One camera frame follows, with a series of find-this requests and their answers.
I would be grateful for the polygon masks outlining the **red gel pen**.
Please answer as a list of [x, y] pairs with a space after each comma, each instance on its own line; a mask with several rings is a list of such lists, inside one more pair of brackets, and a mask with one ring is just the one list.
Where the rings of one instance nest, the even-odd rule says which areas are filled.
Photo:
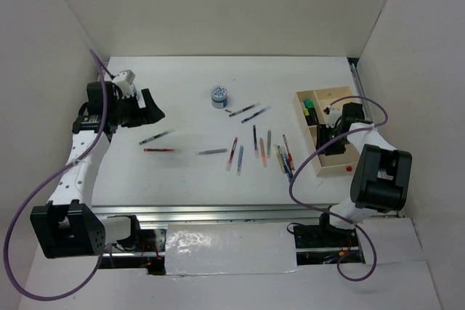
[[293, 158], [291, 156], [289, 146], [288, 146], [288, 141], [287, 141], [287, 138], [286, 138], [285, 134], [283, 134], [283, 141], [284, 141], [284, 145], [285, 145], [285, 149], [286, 149], [286, 155], [287, 155], [287, 159], [288, 159], [288, 167], [290, 168], [291, 171], [294, 171]]

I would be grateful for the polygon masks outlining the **magenta clear-cap pen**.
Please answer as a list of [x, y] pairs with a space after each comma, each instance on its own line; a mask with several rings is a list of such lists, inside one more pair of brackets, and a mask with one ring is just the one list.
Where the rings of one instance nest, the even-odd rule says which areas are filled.
[[230, 169], [232, 168], [233, 158], [234, 158], [234, 155], [235, 155], [235, 150], [236, 150], [237, 144], [238, 144], [238, 137], [236, 136], [234, 138], [232, 148], [231, 148], [231, 151], [230, 151], [230, 155], [229, 155], [229, 158], [228, 158], [228, 161], [227, 161], [226, 171], [230, 171]]

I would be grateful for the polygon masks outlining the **beige divided organizer tray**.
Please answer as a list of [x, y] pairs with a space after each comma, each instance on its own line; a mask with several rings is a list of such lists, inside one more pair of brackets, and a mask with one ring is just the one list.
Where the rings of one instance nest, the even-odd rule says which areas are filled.
[[[348, 86], [298, 91], [294, 109], [308, 152], [318, 150], [340, 131], [346, 131], [343, 110], [359, 101]], [[359, 157], [357, 149], [343, 139], [316, 155], [310, 164], [316, 176], [349, 175], [354, 172]]]

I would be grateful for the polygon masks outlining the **olive green clear pen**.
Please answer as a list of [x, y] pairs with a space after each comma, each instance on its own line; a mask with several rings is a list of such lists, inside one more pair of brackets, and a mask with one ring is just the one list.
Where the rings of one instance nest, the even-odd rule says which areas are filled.
[[271, 157], [271, 142], [272, 141], [272, 132], [269, 129], [267, 131], [267, 158]]

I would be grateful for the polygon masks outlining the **light blue clear pen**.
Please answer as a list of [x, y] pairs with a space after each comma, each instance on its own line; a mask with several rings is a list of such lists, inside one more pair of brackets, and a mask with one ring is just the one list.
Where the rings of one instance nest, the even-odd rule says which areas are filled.
[[242, 170], [243, 152], [244, 152], [244, 146], [241, 145], [239, 148], [238, 164], [237, 164], [237, 172], [236, 172], [238, 176], [240, 176], [241, 170]]

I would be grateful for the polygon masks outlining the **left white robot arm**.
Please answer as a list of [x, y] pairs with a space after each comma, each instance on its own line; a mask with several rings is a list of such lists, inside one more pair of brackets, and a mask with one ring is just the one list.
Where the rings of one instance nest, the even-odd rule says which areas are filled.
[[117, 242], [127, 251], [140, 248], [143, 233], [134, 215], [99, 219], [92, 211], [98, 171], [117, 129], [154, 124], [164, 112], [149, 89], [136, 94], [110, 82], [89, 83], [72, 127], [72, 149], [64, 171], [46, 205], [32, 209], [30, 220], [47, 258], [98, 256]]

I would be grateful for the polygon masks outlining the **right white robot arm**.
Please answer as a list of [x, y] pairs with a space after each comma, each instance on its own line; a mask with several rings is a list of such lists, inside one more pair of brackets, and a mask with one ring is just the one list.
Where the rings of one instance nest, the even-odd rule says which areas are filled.
[[412, 155], [398, 150], [365, 118], [363, 105], [345, 103], [341, 108], [328, 106], [326, 125], [317, 126], [315, 148], [335, 142], [318, 157], [322, 166], [347, 165], [358, 154], [349, 197], [322, 213], [317, 237], [325, 246], [335, 245], [342, 234], [376, 213], [401, 211], [406, 203]]

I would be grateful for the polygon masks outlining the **purple highlighter marker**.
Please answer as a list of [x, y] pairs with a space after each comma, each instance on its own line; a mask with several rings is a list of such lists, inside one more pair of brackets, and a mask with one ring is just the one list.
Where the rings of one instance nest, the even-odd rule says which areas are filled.
[[310, 112], [309, 112], [309, 110], [307, 108], [304, 108], [304, 117], [306, 119], [307, 125], [312, 126], [313, 125], [312, 118], [311, 118]]

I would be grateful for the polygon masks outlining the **black clear-cap pen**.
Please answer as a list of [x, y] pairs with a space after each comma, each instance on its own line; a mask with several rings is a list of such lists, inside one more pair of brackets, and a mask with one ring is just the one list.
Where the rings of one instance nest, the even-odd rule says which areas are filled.
[[254, 109], [255, 107], [258, 107], [258, 106], [260, 106], [260, 105], [261, 105], [261, 104], [260, 104], [259, 102], [254, 103], [254, 104], [252, 104], [252, 105], [249, 105], [249, 106], [247, 106], [247, 107], [244, 107], [244, 108], [242, 108], [242, 109], [239, 109], [239, 110], [237, 110], [237, 111], [235, 111], [235, 112], [233, 112], [233, 113], [230, 113], [228, 116], [229, 116], [230, 118], [231, 118], [231, 117], [234, 117], [234, 116], [237, 116], [237, 115], [239, 115], [239, 114], [241, 114], [241, 113], [244, 113], [244, 112], [246, 112], [246, 111], [248, 111], [248, 110]]

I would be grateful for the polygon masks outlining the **yellow highlighter marker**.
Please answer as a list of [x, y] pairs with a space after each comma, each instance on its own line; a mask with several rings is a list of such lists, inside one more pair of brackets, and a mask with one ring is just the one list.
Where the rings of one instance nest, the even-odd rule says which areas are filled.
[[309, 109], [309, 112], [310, 112], [310, 116], [311, 116], [311, 118], [312, 118], [313, 126], [318, 125], [318, 124], [319, 124], [319, 120], [318, 120], [318, 115], [317, 115], [317, 113], [316, 113], [315, 108]]

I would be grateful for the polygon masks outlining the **violet clear-cap pen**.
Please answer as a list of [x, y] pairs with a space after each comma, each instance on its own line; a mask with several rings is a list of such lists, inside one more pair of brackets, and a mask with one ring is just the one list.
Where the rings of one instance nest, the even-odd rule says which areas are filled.
[[253, 139], [254, 139], [254, 155], [255, 158], [259, 157], [258, 142], [256, 136], [256, 125], [253, 125]]

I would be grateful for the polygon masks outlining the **yellow clear pen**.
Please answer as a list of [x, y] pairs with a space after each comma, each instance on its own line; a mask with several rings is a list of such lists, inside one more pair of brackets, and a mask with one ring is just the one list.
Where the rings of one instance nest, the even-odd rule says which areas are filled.
[[281, 171], [283, 173], [286, 173], [286, 166], [285, 166], [285, 163], [283, 161], [283, 156], [282, 156], [282, 153], [280, 151], [280, 147], [278, 145], [274, 144], [274, 148], [275, 148], [275, 153], [276, 153], [277, 158], [278, 158], [280, 169], [281, 169]]

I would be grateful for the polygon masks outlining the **red clear-cap pen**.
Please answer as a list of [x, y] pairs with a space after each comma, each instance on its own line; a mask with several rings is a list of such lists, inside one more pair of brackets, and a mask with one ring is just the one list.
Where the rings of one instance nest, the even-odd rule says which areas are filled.
[[175, 148], [143, 148], [144, 152], [180, 152], [181, 150]]

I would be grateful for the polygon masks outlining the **blue clear-cap pen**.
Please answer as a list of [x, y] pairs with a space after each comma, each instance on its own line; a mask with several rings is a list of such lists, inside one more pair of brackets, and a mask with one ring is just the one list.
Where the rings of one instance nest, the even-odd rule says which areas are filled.
[[244, 123], [256, 118], [257, 116], [259, 116], [259, 115], [265, 113], [266, 111], [268, 111], [270, 108], [271, 108], [270, 106], [266, 106], [266, 107], [262, 108], [261, 110], [256, 111], [252, 115], [250, 115], [250, 116], [244, 118], [243, 120], [241, 120], [241, 123], [244, 124]]

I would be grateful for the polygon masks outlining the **dark blue gel pen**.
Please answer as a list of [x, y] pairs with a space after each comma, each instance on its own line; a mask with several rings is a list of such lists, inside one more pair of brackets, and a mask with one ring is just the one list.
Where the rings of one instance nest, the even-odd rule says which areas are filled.
[[287, 178], [288, 178], [288, 181], [290, 182], [291, 179], [292, 179], [291, 172], [290, 172], [290, 170], [288, 169], [288, 166], [287, 166], [287, 164], [286, 164], [285, 158], [284, 158], [284, 156], [283, 156], [283, 153], [282, 153], [281, 148], [280, 148], [279, 145], [277, 146], [277, 149], [278, 149], [278, 154], [279, 154], [279, 157], [280, 157], [280, 161], [281, 161], [281, 163], [282, 163], [282, 165], [283, 165], [284, 173], [286, 174], [286, 176], [287, 176]]

